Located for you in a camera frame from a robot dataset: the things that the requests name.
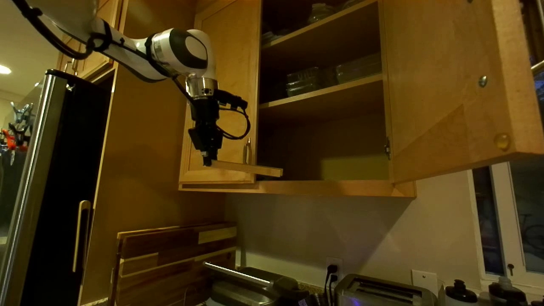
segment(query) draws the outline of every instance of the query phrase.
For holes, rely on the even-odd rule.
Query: beige wall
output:
[[[411,282],[411,268],[445,283],[479,285],[471,171],[416,183],[416,200],[231,195],[241,259],[321,285],[326,258],[341,270]]]

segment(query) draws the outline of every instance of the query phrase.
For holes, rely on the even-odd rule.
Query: stainless steel refrigerator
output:
[[[76,304],[110,83],[47,71],[27,149],[1,152],[1,306]]]

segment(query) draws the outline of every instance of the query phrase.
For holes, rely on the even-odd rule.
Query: window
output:
[[[544,293],[544,157],[472,171],[484,271]]]

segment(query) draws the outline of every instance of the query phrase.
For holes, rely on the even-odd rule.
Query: upper cabinet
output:
[[[229,3],[239,15],[219,0],[202,4],[227,16],[202,27],[214,49],[239,52],[217,54],[219,88],[258,88],[248,161],[284,176],[212,185],[221,180],[185,180],[182,163],[180,190],[413,197],[414,178],[544,152],[516,1],[263,0],[261,13],[250,0]],[[231,38],[256,20],[260,37]],[[246,142],[233,144],[233,161],[246,161]]]
[[[97,0],[97,15],[108,21],[110,27],[119,28],[120,25],[120,13],[122,13],[122,0]],[[85,45],[66,35],[68,45],[71,45],[76,50],[83,50]],[[80,78],[91,79],[95,76],[100,76],[103,71],[112,67],[114,61],[102,52],[91,52],[85,59],[73,59],[66,54],[59,54],[57,67],[73,72]]]

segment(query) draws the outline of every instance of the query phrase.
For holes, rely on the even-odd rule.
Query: cabinet shelf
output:
[[[382,74],[370,74],[314,91],[260,103],[260,122],[297,123],[348,117],[382,108]]]
[[[261,47],[261,67],[272,74],[285,74],[312,64],[338,64],[379,49],[377,3],[363,0],[270,40]]]
[[[183,190],[222,193],[284,193],[284,195],[326,195],[326,197],[397,197],[414,198],[413,183],[394,185],[389,180],[261,180],[255,185],[183,185]]]

